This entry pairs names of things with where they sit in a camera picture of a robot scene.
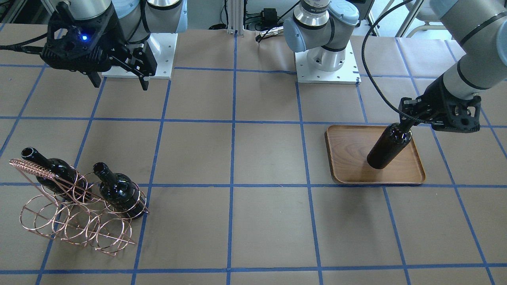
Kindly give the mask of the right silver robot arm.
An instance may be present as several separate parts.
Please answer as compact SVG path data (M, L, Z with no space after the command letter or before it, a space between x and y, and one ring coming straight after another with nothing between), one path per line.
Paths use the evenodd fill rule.
M155 36L188 28L186 0L49 0L52 15L41 59L56 70L87 76L97 88L101 75L119 67L147 90L161 76L162 47Z

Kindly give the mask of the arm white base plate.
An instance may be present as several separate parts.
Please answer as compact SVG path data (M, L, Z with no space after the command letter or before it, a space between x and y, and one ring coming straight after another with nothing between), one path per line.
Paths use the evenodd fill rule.
M179 34L151 34L147 40L157 61L157 70L150 79L170 80L172 78L173 61L176 51L176 42ZM107 78L137 79L132 72L121 67L113 66L109 71L101 74Z
M295 53L298 83L359 84L360 72L351 42L344 50L333 52L323 47Z

